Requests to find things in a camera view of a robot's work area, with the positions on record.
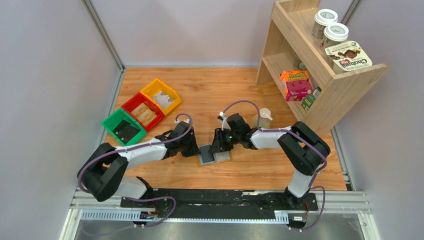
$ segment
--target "gray floor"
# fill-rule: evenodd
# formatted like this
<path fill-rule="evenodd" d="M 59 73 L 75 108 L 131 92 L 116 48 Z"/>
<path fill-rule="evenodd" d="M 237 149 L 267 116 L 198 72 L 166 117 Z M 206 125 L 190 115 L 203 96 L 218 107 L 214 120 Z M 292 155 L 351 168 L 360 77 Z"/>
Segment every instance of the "gray floor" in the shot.
<path fill-rule="evenodd" d="M 309 216 L 309 224 L 315 216 Z M 112 235 L 94 237 L 131 226 L 124 221 L 81 221 L 76 240 L 363 240 L 356 214 L 324 214 L 315 228 L 294 232 L 285 225 L 247 223 L 164 222 L 151 228 L 131 228 Z"/>

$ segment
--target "yellow plastic tray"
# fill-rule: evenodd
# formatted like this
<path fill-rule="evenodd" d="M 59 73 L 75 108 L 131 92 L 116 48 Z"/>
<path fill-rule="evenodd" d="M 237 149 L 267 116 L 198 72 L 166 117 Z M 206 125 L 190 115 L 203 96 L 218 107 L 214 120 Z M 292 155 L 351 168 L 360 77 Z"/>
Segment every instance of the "yellow plastic tray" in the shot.
<path fill-rule="evenodd" d="M 168 95 L 171 99 L 173 99 L 173 103 L 171 103 L 167 108 L 163 109 L 159 103 L 155 102 L 153 100 L 153 96 L 157 94 L 158 92 L 163 91 L 166 95 Z M 183 101 L 181 100 L 181 97 L 177 94 L 177 92 L 166 85 L 163 81 L 161 81 L 159 78 L 156 78 L 153 80 L 149 85 L 144 87 L 141 91 L 141 94 L 149 98 L 152 102 L 154 102 L 163 112 L 163 114 L 168 115 L 176 106 L 178 106 Z"/>

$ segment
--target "red plastic tray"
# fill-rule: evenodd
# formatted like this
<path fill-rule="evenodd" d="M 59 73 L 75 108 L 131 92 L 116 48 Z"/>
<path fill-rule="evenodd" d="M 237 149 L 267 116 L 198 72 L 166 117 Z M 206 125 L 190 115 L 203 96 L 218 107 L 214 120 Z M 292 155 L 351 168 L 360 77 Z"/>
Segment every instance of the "red plastic tray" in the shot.
<path fill-rule="evenodd" d="M 136 116 L 132 115 L 131 112 L 136 109 L 140 104 L 146 104 L 150 110 L 156 113 L 156 116 L 147 126 L 144 126 L 137 118 Z M 124 103 L 122 106 L 122 109 L 127 112 L 133 119 L 135 119 L 140 125 L 146 130 L 146 132 L 149 132 L 153 129 L 154 126 L 156 126 L 162 119 L 164 119 L 165 115 L 157 106 L 155 103 L 153 103 L 151 100 L 149 100 L 146 96 L 144 96 L 142 93 L 138 92 L 136 95 L 134 95 L 130 100 L 128 100 L 126 103 Z"/>

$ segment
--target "green box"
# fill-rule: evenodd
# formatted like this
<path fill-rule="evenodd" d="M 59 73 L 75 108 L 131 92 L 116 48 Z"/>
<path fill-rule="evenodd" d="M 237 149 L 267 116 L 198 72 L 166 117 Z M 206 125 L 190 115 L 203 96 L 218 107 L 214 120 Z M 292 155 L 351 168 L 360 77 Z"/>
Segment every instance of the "green box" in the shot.
<path fill-rule="evenodd" d="M 114 129 L 118 126 L 118 124 L 122 121 L 127 121 L 132 127 L 136 128 L 140 132 L 137 133 L 131 140 L 129 140 L 126 144 L 121 141 L 121 139 L 115 135 Z M 101 125 L 112 135 L 122 146 L 128 146 L 136 144 L 140 139 L 142 139 L 147 133 L 142 128 L 142 126 L 132 118 L 128 113 L 126 113 L 122 108 L 119 108 L 110 116 L 108 116 L 105 120 L 101 122 Z"/>
<path fill-rule="evenodd" d="M 317 86 L 312 94 L 307 95 L 302 99 L 302 108 L 307 113 L 309 109 L 311 108 L 312 104 L 315 102 L 315 100 L 318 98 L 318 96 L 321 93 L 321 88 Z"/>
<path fill-rule="evenodd" d="M 307 113 L 314 102 L 315 102 L 315 97 L 312 94 L 309 94 L 306 97 L 304 97 L 301 104 L 303 110 Z"/>

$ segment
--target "white wall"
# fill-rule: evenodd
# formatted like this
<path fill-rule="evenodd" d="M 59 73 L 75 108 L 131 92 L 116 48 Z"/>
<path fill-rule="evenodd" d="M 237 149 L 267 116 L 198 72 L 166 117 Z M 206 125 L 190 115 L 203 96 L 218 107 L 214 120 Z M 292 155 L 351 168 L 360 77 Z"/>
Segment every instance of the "white wall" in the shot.
<path fill-rule="evenodd" d="M 383 240 L 424 234 L 423 11 L 420 0 L 366 0 L 348 26 L 373 63 L 389 66 L 337 125 L 352 181 L 366 191 Z"/>
<path fill-rule="evenodd" d="M 79 0 L 0 2 L 0 238 L 58 239 L 119 71 Z"/>
<path fill-rule="evenodd" d="M 335 11 L 338 15 L 338 22 L 340 23 L 352 1 L 353 0 L 321 0 L 319 8 Z"/>
<path fill-rule="evenodd" d="M 258 65 L 274 0 L 92 0 L 125 65 Z"/>

